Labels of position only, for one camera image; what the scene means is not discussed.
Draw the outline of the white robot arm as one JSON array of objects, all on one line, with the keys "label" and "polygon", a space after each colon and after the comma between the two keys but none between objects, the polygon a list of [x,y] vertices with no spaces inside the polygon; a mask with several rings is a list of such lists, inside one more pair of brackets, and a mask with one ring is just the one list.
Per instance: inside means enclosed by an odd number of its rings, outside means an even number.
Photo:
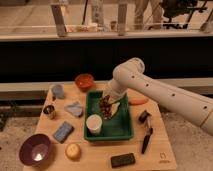
[{"label": "white robot arm", "polygon": [[114,103],[127,89],[135,90],[213,136],[213,99],[152,79],[144,71],[144,62],[137,57],[117,65],[103,95]]}]

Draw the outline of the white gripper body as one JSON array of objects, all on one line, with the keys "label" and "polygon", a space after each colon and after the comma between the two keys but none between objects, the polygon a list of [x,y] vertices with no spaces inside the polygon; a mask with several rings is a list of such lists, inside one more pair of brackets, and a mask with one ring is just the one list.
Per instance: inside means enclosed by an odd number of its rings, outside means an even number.
[{"label": "white gripper body", "polygon": [[105,90],[103,91],[103,96],[109,97],[109,103],[115,103],[124,96],[124,89],[117,85],[113,86],[111,84],[107,84]]}]

